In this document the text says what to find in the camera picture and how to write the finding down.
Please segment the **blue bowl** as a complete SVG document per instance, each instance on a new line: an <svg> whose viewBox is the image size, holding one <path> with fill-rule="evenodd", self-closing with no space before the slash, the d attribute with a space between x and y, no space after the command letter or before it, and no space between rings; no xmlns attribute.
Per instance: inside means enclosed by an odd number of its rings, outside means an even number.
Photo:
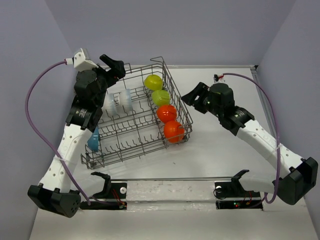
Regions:
<svg viewBox="0 0 320 240"><path fill-rule="evenodd" d="M93 151L97 152L99 150L99 143L100 143L100 134L99 134L99 127L97 126L92 133L91 137L87 141L88 148Z"/></svg>

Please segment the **lime green bowl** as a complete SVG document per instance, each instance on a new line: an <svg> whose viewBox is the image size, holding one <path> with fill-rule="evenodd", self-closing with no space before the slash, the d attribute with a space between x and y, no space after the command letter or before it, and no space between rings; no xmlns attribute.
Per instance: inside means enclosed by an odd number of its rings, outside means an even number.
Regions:
<svg viewBox="0 0 320 240"><path fill-rule="evenodd" d="M145 78L144 85L152 91L161 90L163 88L163 80L156 74L150 74Z"/></svg>

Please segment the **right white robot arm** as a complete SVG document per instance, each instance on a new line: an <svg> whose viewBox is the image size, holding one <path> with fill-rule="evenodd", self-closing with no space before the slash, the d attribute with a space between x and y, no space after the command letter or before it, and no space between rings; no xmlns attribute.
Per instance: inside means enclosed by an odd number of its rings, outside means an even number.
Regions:
<svg viewBox="0 0 320 240"><path fill-rule="evenodd" d="M248 191L264 192L295 205L316 185L317 161L277 143L248 110L235 104L233 90L227 84L207 86L200 82L181 100L200 113L216 116L223 128L255 149L276 170L271 175L242 170L231 179L230 190L235 196Z"/></svg>

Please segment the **grey wire dish rack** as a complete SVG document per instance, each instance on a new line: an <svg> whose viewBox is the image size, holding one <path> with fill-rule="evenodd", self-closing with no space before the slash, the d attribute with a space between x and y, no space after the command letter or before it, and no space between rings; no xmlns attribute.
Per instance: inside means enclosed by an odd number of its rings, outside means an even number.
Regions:
<svg viewBox="0 0 320 240"><path fill-rule="evenodd" d="M166 149L171 143L164 134L165 124L157 116L158 106L152 100L152 90L144 85L151 74L163 80L163 89L170 95L170 104L177 110L177 121L184 128L180 143L187 142L192 132L193 120L163 57L151 58L151 63L143 66L125 64L126 76L107 89L114 95L117 114L108 116L106 111L98 122L99 150L91 151L85 146L80 162L90 170L104 168L152 152ZM119 105L119 95L130 89L132 111L125 111Z"/></svg>

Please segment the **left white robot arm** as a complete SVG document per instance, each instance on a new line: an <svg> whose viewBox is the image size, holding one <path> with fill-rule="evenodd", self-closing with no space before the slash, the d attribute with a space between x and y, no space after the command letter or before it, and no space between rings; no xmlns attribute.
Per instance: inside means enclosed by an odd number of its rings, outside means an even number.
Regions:
<svg viewBox="0 0 320 240"><path fill-rule="evenodd" d="M90 204L90 198L104 198L110 194L110 176L93 173L102 180L93 183L91 189L83 189L73 177L73 172L79 163L79 153L98 126L103 115L103 105L107 89L115 85L126 75L125 64L122 60L114 60L102 54L100 60L109 70L87 59L83 53L77 53L72 58L66 58L45 69L32 83L25 98L25 115L35 133L55 153L45 175L37 185L31 185L27 195L38 206L45 210L67 218L73 217L82 201ZM61 65L73 65L77 70L74 83L74 98L70 111L65 120L62 139L55 147L36 128L29 113L29 99L39 80L50 70Z"/></svg>

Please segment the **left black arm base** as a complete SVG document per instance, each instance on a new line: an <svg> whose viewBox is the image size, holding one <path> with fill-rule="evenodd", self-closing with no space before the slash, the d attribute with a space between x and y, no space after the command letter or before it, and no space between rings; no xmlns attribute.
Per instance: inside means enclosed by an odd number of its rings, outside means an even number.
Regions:
<svg viewBox="0 0 320 240"><path fill-rule="evenodd" d="M90 205L84 199L81 210L126 210L127 183L112 181L111 176L94 171L84 181L85 193L89 196Z"/></svg>

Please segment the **white square dish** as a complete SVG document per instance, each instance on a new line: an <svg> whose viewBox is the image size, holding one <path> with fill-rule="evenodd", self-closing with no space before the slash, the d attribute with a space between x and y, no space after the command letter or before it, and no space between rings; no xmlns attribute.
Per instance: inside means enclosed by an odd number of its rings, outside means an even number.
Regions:
<svg viewBox="0 0 320 240"><path fill-rule="evenodd" d="M170 104L170 94L163 89L160 90L155 90L151 94L152 101L154 102L155 105L158 107L164 106L164 105L169 105Z"/></svg>

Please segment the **orange bowl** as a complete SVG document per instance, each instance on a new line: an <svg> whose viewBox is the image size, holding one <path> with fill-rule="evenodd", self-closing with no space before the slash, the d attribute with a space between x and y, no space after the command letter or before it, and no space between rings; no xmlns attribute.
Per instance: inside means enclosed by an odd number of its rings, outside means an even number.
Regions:
<svg viewBox="0 0 320 240"><path fill-rule="evenodd" d="M163 123L175 121L177 119L177 110L173 105L162 105L156 111L157 117Z"/></svg>
<svg viewBox="0 0 320 240"><path fill-rule="evenodd" d="M164 125L164 136L170 143L178 143L182 141L185 129L175 120L168 121Z"/></svg>

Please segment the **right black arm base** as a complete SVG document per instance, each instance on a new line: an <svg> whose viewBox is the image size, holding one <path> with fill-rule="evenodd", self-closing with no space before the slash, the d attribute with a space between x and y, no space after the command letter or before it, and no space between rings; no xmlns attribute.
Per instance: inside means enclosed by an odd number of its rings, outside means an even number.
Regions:
<svg viewBox="0 0 320 240"><path fill-rule="evenodd" d="M230 180L214 183L213 195L216 198L217 210L259 209L263 210L262 198L259 192L247 191L239 180L249 170L241 170Z"/></svg>

